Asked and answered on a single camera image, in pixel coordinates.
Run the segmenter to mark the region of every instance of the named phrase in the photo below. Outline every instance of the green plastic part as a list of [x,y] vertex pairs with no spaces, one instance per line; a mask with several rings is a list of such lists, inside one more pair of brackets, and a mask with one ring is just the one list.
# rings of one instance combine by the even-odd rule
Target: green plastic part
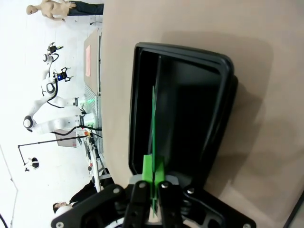
[[152,89],[152,170],[155,173],[155,109],[156,109],[156,102],[155,102],[155,88],[153,86]]
[[157,190],[158,184],[165,181],[165,170],[163,157],[156,157],[155,160],[155,175],[154,175],[154,187]]
[[153,172],[152,172],[152,156],[151,154],[144,155],[142,166],[142,180],[153,185]]

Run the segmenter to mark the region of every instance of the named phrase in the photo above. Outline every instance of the cardboard surface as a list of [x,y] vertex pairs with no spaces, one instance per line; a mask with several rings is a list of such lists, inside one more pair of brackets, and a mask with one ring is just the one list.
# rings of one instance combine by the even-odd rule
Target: cardboard surface
[[126,187],[131,176],[135,44],[219,52],[233,60],[239,88],[206,189],[259,228],[283,227],[304,188],[304,3],[111,0],[104,10],[103,140],[114,181]]

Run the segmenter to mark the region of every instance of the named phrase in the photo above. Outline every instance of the person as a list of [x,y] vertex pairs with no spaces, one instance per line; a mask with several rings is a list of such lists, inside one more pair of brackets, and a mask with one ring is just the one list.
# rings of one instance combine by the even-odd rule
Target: person
[[[112,178],[107,178],[101,180],[101,185],[105,188],[111,184],[114,184],[114,181]],[[97,190],[95,188],[94,182],[91,180],[87,185],[85,185],[78,193],[76,193],[69,203],[66,202],[57,202],[53,204],[53,211],[54,213],[57,212],[57,210],[61,207],[74,207],[78,203],[84,201],[85,199],[89,198],[90,196],[94,195],[97,193]]]

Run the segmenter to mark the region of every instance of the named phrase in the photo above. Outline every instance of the black plastic tray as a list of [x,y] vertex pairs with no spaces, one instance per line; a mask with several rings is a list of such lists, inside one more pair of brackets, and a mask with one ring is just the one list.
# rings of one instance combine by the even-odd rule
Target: black plastic tray
[[204,185],[210,172],[238,80],[224,55],[173,45],[135,47],[130,108],[129,167],[143,171],[151,153],[152,87],[156,90],[156,153],[166,173]]

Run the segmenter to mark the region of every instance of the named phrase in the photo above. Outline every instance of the jeans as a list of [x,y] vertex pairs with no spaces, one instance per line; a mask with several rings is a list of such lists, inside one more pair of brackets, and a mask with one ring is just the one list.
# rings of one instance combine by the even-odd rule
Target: jeans
[[76,7],[71,8],[68,11],[68,16],[91,16],[91,15],[103,15],[104,4],[90,4],[82,1],[72,1],[76,4]]

